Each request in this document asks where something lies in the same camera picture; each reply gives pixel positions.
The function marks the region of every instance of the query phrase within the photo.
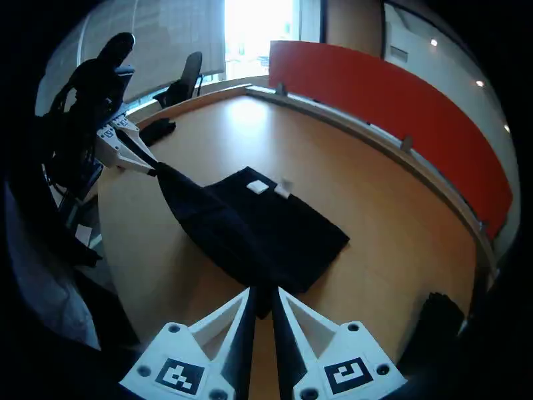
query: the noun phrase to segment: orange partition panel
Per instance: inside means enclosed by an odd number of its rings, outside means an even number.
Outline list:
[[[411,136],[413,148],[487,224],[490,238],[505,222],[512,193],[499,160],[466,114],[427,82],[382,59],[344,47],[273,41],[269,85],[278,83],[399,139]]]

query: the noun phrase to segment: black office chair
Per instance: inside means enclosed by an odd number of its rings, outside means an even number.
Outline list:
[[[153,98],[161,104],[162,108],[189,100],[193,96],[198,77],[200,77],[200,86],[198,87],[198,95],[200,95],[203,81],[203,75],[200,75],[201,67],[202,53],[196,51],[190,54],[185,62],[181,78],[170,85],[166,91],[155,95]]]

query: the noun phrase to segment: wooden table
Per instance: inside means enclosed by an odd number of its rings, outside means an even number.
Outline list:
[[[175,132],[151,148],[159,161],[200,185],[246,166],[273,180],[285,177],[296,196],[350,237],[300,296],[325,317],[362,321],[397,361],[430,292],[447,294],[467,312],[472,236],[435,193],[380,151],[308,115],[244,95],[199,98],[165,112],[180,115]],[[191,242],[156,179],[108,170],[101,180],[105,253],[141,341],[168,321],[199,320],[244,289]],[[267,317],[256,325],[251,399],[278,397],[275,359]]]

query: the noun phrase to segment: folded black fabric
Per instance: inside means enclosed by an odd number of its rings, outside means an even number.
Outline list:
[[[257,286],[257,315],[270,311],[277,286],[303,293],[325,272],[349,238],[298,197],[250,167],[200,187],[172,167],[156,166],[161,191],[189,237],[231,277]],[[247,185],[260,180],[257,195]]]
[[[170,135],[174,129],[176,129],[175,122],[170,122],[169,118],[161,118],[141,129],[139,137],[146,146],[151,147],[162,138]]]

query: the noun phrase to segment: gray fabric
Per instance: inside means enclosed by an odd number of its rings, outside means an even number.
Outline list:
[[[28,230],[8,185],[5,193],[7,244],[22,297],[46,327],[100,349],[93,318],[75,288],[70,268]]]

